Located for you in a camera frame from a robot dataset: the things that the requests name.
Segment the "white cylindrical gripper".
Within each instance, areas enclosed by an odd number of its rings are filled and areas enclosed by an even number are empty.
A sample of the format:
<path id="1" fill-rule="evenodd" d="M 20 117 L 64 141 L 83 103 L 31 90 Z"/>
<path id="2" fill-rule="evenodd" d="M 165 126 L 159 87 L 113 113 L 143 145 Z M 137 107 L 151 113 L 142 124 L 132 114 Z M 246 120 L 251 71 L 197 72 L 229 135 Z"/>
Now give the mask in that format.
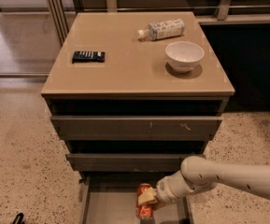
<path id="1" fill-rule="evenodd" d="M 139 189 L 137 205 L 153 204 L 153 210 L 157 211 L 166 204 L 177 203 L 188 195 L 194 195 L 210 191 L 217 186 L 216 183 L 206 182 L 194 184 L 186 179 L 180 171 L 159 180 L 156 189 L 142 187 Z"/>

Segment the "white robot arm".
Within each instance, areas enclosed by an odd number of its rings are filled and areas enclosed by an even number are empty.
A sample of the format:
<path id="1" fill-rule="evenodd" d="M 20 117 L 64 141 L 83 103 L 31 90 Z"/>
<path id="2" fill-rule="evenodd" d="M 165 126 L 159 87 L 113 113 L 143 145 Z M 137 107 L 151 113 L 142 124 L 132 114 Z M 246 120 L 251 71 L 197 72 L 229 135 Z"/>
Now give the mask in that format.
<path id="1" fill-rule="evenodd" d="M 222 184 L 270 200 L 270 165 L 220 164 L 198 156 L 183 160 L 180 169 L 137 196 L 137 205 L 166 204 Z"/>

